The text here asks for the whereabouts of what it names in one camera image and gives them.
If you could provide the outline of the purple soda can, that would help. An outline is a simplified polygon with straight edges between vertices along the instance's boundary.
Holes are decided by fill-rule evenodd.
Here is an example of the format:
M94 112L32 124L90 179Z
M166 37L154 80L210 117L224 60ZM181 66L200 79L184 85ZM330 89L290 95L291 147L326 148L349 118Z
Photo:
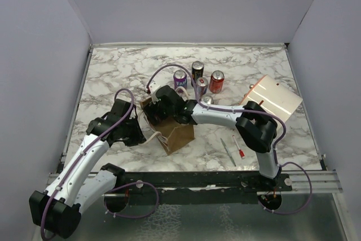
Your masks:
M173 74L174 88L183 87L187 88L187 74L184 70L176 70Z

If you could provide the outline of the black beverage can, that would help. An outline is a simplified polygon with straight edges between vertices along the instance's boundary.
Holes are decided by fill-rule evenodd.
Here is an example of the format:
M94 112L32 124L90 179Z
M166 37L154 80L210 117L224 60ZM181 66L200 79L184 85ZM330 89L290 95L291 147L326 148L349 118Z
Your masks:
M192 81L191 86L197 81L199 77L202 77L204 73L204 63L200 61L195 61L192 63L191 67L191 75L192 75Z

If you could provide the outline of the brown canvas bag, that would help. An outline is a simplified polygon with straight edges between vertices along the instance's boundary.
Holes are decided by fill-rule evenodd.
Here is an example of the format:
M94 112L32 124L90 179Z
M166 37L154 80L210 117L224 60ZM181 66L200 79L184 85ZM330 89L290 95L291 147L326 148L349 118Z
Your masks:
M152 125L145 114L145 106L151 102L151 97L140 103L141 109L150 127L158 132L157 138L167 155L178 151L195 139L191 112L196 105L195 100L185 100L184 106L174 114L174 119L166 119L161 124Z

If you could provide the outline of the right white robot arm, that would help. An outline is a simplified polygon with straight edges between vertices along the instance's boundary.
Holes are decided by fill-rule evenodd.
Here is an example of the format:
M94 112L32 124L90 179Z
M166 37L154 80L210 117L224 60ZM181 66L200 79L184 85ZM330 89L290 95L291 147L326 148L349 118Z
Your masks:
M285 123L265 112L256 102L250 101L243 106L215 106L194 99L173 103L163 98L145 103L143 111L153 126L171 118L179 124L212 124L237 130L246 146L256 153L260 186L271 191L279 185L280 166L272 149L276 145L278 125Z

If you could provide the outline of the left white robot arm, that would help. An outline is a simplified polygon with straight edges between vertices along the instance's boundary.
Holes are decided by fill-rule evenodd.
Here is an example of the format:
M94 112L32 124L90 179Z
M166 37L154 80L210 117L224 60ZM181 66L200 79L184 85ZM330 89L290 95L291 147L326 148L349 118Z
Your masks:
M121 117L108 112L96 118L86 131L82 143L69 164L45 191L34 191L29 198L33 223L61 238L69 238L83 213L107 191L120 192L125 180L121 168L107 164L91 180L87 177L98 160L115 143L136 146L146 141L138 118Z

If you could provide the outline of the red cola can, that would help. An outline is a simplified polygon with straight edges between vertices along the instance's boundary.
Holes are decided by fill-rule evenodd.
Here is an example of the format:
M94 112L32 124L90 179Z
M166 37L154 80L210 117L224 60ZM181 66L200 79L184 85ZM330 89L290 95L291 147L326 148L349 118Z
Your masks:
M201 103L204 103L204 104L214 104L214 99L212 96L210 95L203 95L201 98L200 98L200 102Z

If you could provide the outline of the silver red beverage can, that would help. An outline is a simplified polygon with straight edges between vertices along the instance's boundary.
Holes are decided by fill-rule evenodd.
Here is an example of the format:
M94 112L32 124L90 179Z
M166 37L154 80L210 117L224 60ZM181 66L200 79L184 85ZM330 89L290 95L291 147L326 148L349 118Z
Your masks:
M196 81L196 92L199 98L206 94L208 89L208 79L199 77Z

